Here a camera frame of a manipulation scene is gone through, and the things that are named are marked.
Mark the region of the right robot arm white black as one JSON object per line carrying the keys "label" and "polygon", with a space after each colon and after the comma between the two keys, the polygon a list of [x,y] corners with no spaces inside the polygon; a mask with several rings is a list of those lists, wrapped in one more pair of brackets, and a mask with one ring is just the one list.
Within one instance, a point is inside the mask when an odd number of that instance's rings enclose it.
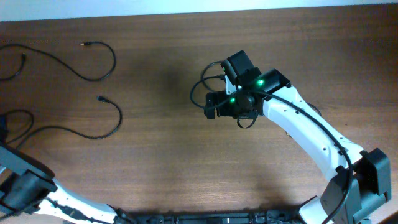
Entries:
{"label": "right robot arm white black", "polygon": [[208,119],[280,126],[316,163],[328,185],[292,212],[269,211],[270,223],[364,223],[391,199],[390,161],[380,149],[365,151],[327,123],[278,70],[261,72],[244,51],[220,62],[225,89],[206,95]]}

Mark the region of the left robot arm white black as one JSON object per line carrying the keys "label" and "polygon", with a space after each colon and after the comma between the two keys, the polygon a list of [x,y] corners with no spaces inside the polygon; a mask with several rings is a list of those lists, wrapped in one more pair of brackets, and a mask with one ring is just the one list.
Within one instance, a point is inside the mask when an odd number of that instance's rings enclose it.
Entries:
{"label": "left robot arm white black", "polygon": [[1,167],[12,174],[1,183],[5,220],[21,213],[41,213],[72,223],[139,223],[121,208],[93,202],[63,187],[44,164],[8,146],[7,116],[1,115]]}

